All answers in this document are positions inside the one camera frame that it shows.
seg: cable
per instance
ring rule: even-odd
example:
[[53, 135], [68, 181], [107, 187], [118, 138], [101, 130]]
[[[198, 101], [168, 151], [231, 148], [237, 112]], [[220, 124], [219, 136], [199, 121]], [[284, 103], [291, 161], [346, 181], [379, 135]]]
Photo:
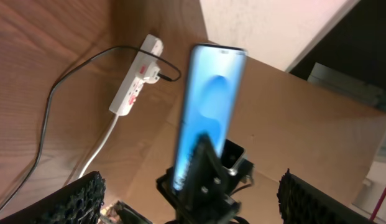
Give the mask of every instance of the cable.
[[43, 149], [43, 146], [44, 146], [44, 139], [45, 139], [45, 134], [46, 134], [46, 129], [47, 129], [47, 124], [48, 124], [48, 119], [49, 119], [49, 111], [50, 111], [50, 105], [52, 103], [52, 98], [53, 98], [53, 94], [55, 93], [56, 89], [68, 78], [70, 77], [72, 74], [74, 74], [75, 72], [77, 72], [79, 69], [83, 68], [85, 65], [89, 64], [90, 62], [92, 62], [94, 59], [97, 59], [99, 56], [102, 56], [114, 49], [131, 49], [131, 50], [135, 50], [136, 52], [142, 52], [142, 53], [145, 53], [151, 57], [154, 57], [164, 63], [166, 63], [167, 65], [169, 65], [170, 67], [172, 67], [174, 70], [176, 70], [176, 72], [178, 73], [178, 76], [175, 78], [175, 79], [171, 79], [169, 77], [167, 77], [168, 79], [172, 80], [173, 82], [177, 81], [180, 79], [180, 77], [182, 76], [182, 73], [181, 71], [179, 70], [179, 68], [177, 68], [176, 66], [174, 66], [173, 64], [171, 64], [170, 62], [168, 62], [167, 60], [159, 57], [159, 56], [156, 56], [150, 52], [147, 52], [145, 50], [142, 50], [138, 47], [132, 47], [132, 46], [128, 46], [128, 45], [118, 45], [118, 46], [114, 46], [114, 47], [110, 47], [102, 52], [99, 52], [97, 53], [96, 55], [92, 56], [91, 58], [89, 58], [88, 60], [84, 61], [83, 63], [79, 64], [79, 66], [75, 67], [74, 69], [72, 69], [71, 71], [69, 71], [67, 74], [65, 74], [63, 77], [61, 77], [59, 80], [57, 80], [52, 88], [50, 89], [50, 92], [49, 92], [49, 96], [48, 96], [48, 99], [47, 99], [47, 102], [46, 102], [46, 107], [45, 107], [45, 114], [44, 114], [44, 120], [42, 121], [42, 127], [41, 127], [41, 133], [40, 133], [40, 140], [39, 140], [39, 146], [38, 146], [38, 151], [37, 151], [37, 156], [35, 157], [35, 161], [34, 161], [34, 164], [32, 165], [31, 169], [29, 170], [29, 172], [27, 173], [27, 175], [24, 177], [24, 179], [22, 180], [22, 182], [20, 183], [20, 185], [15, 189], [15, 191], [13, 191], [13, 193], [6, 199], [6, 201], [0, 206], [0, 212], [6, 207], [6, 205], [8, 205], [8, 203], [16, 196], [16, 194], [19, 192], [19, 190], [23, 187], [23, 185], [27, 182], [27, 180], [30, 178], [31, 174], [33, 173], [33, 171], [35, 170], [35, 168], [37, 168], [38, 166], [38, 163], [39, 163], [39, 160], [41, 158], [41, 155], [42, 155], [42, 149]]
[[85, 166], [82, 168], [82, 171], [81, 171], [80, 176], [78, 178], [81, 178], [83, 176], [83, 174], [85, 173], [88, 166], [91, 164], [93, 159], [98, 155], [101, 148], [103, 148], [104, 144], [106, 143], [108, 137], [110, 137], [110, 134], [113, 131], [113, 129], [117, 123], [118, 117], [119, 117], [118, 115], [114, 115], [114, 119], [113, 119], [112, 123], [110, 124], [110, 127], [108, 128], [108, 130], [106, 132], [106, 135], [104, 135], [103, 140], [101, 141], [100, 145], [98, 146], [96, 151], [93, 153], [93, 155], [89, 158], [89, 160], [86, 162]]
[[240, 191], [240, 190], [244, 190], [244, 189], [246, 189], [246, 188], [248, 188], [248, 187], [252, 187], [253, 185], [255, 185], [255, 182], [254, 182], [254, 178], [253, 178], [253, 177], [250, 176], [250, 177], [249, 177], [249, 180], [250, 180], [250, 183], [249, 183], [249, 184], [246, 184], [246, 185], [244, 185], [244, 186], [241, 186], [241, 187], [237, 188], [236, 190], [233, 190], [233, 191], [230, 193], [229, 196], [234, 195], [235, 193], [237, 193], [237, 192]]

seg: white cable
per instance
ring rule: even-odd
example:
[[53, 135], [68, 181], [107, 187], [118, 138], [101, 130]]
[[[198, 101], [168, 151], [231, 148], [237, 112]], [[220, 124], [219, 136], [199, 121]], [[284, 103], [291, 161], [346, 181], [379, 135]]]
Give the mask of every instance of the white cable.
[[111, 132], [113, 131], [113, 129], [114, 129], [116, 123], [117, 123], [118, 117], [119, 117], [118, 115], [116, 115], [116, 114], [114, 115], [114, 119], [113, 119], [112, 123], [110, 124], [110, 127], [108, 128], [106, 135], [103, 137], [103, 140], [101, 141], [101, 143], [98, 146], [97, 150], [93, 153], [93, 155], [86, 162], [86, 164], [83, 167], [83, 169], [82, 169], [82, 171], [80, 173], [80, 176], [78, 178], [83, 177], [83, 174], [85, 173], [85, 171], [88, 168], [88, 166], [91, 164], [93, 159], [99, 154], [101, 148], [103, 148], [104, 144], [106, 143], [108, 137], [110, 136]]

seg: power strip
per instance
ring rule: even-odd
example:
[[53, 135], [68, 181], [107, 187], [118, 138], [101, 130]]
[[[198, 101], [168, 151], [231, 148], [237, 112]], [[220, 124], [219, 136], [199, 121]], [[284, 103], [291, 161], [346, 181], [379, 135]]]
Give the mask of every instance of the power strip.
[[[149, 34], [145, 38], [140, 49], [156, 56], [160, 56], [163, 50], [163, 43], [159, 38]], [[143, 84], [145, 82], [153, 83], [152, 80], [151, 82], [145, 80], [145, 78], [147, 78], [145, 77], [145, 74], [147, 72], [159, 71], [159, 69], [152, 69], [152, 65], [155, 64], [156, 61], [156, 58], [146, 55], [145, 53], [137, 53], [129, 71], [126, 73], [124, 81], [122, 81], [121, 86], [113, 99], [113, 102], [111, 102], [109, 108], [110, 111], [118, 116], [125, 116], [131, 111], [137, 96], [143, 88]], [[159, 77], [157, 74], [155, 75], [155, 79], [158, 80]]]

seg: extension cord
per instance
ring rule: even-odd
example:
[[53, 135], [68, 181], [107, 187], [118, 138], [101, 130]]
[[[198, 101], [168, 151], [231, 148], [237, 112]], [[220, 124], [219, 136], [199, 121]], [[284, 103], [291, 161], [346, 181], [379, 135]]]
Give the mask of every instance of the extension cord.
[[[163, 50], [163, 43], [159, 38], [149, 34], [145, 38], [140, 49], [156, 56], [160, 56]], [[109, 107], [111, 112], [117, 116], [127, 115], [131, 111], [137, 96], [142, 90], [143, 84], [155, 83], [159, 80], [159, 68], [155, 63], [156, 61], [157, 59], [154, 57], [142, 52], [137, 53], [131, 67], [126, 73], [124, 81], [122, 81], [121, 86], [113, 99], [113, 102], [111, 102]]]

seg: black cable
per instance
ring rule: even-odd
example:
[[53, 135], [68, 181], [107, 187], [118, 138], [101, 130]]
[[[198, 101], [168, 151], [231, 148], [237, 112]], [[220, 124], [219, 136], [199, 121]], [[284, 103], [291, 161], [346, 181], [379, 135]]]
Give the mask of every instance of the black cable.
[[246, 185], [244, 185], [244, 186], [241, 186], [241, 187], [237, 188], [236, 190], [233, 190], [233, 191], [230, 193], [229, 196], [234, 195], [235, 193], [237, 193], [237, 192], [240, 191], [240, 190], [244, 190], [244, 189], [246, 189], [246, 188], [248, 188], [248, 187], [252, 187], [253, 185], [255, 185], [255, 182], [254, 182], [254, 178], [253, 178], [253, 177], [249, 177], [249, 180], [250, 180], [250, 183], [249, 183], [249, 184], [246, 184]]
[[73, 70], [69, 71], [67, 74], [65, 74], [63, 77], [61, 77], [57, 82], [55, 82], [52, 86], [52, 88], [50, 89], [50, 93], [49, 93], [49, 96], [48, 96], [48, 99], [47, 99], [47, 103], [46, 103], [46, 108], [45, 108], [45, 116], [44, 116], [44, 120], [42, 122], [42, 127], [41, 127], [41, 135], [40, 135], [40, 140], [39, 140], [39, 146], [38, 146], [38, 152], [37, 152], [37, 156], [35, 158], [35, 161], [34, 161], [34, 164], [32, 165], [30, 171], [27, 173], [26, 177], [24, 177], [23, 181], [20, 183], [20, 185], [15, 189], [15, 191], [9, 196], [9, 198], [7, 198], [7, 200], [0, 206], [0, 212], [4, 209], [4, 207], [6, 205], [8, 205], [8, 203], [14, 198], [14, 196], [18, 193], [18, 191], [23, 187], [23, 185], [27, 182], [27, 180], [29, 179], [29, 177], [31, 176], [31, 174], [33, 173], [33, 171], [35, 170], [35, 168], [37, 168], [38, 166], [38, 163], [39, 163], [39, 160], [41, 158], [41, 155], [42, 155], [42, 148], [44, 146], [44, 139], [45, 139], [45, 134], [46, 134], [46, 128], [47, 128], [47, 123], [48, 123], [48, 119], [49, 119], [49, 111], [50, 111], [50, 104], [52, 103], [52, 98], [53, 98], [53, 94], [55, 93], [56, 89], [68, 78], [70, 77], [72, 74], [74, 74], [75, 72], [77, 72], [79, 69], [81, 69], [82, 67], [84, 67], [85, 65], [89, 64], [90, 62], [92, 62], [94, 59], [98, 58], [99, 56], [102, 56], [103, 54], [105, 53], [108, 53], [114, 49], [132, 49], [132, 50], [135, 50], [136, 52], [142, 52], [142, 53], [145, 53], [151, 57], [154, 57], [164, 63], [166, 63], [167, 65], [169, 65], [170, 67], [172, 67], [173, 69], [175, 69], [178, 73], [178, 76], [175, 78], [175, 79], [171, 79], [169, 77], [166, 77], [165, 75], [163, 75], [164, 79], [166, 79], [167, 81], [171, 80], [171, 82], [175, 82], [177, 80], [180, 79], [180, 77], [182, 76], [182, 73], [181, 71], [176, 67], [174, 66], [173, 64], [171, 64], [170, 62], [168, 62], [167, 60], [159, 57], [159, 56], [156, 56], [150, 52], [147, 52], [145, 50], [142, 50], [138, 47], [132, 47], [132, 46], [127, 46], [127, 45], [118, 45], [118, 46], [115, 46], [115, 47], [110, 47], [109, 49], [106, 49], [96, 55], [94, 55], [93, 57], [89, 58], [88, 60], [84, 61], [83, 63], [81, 63], [79, 66], [75, 67]]

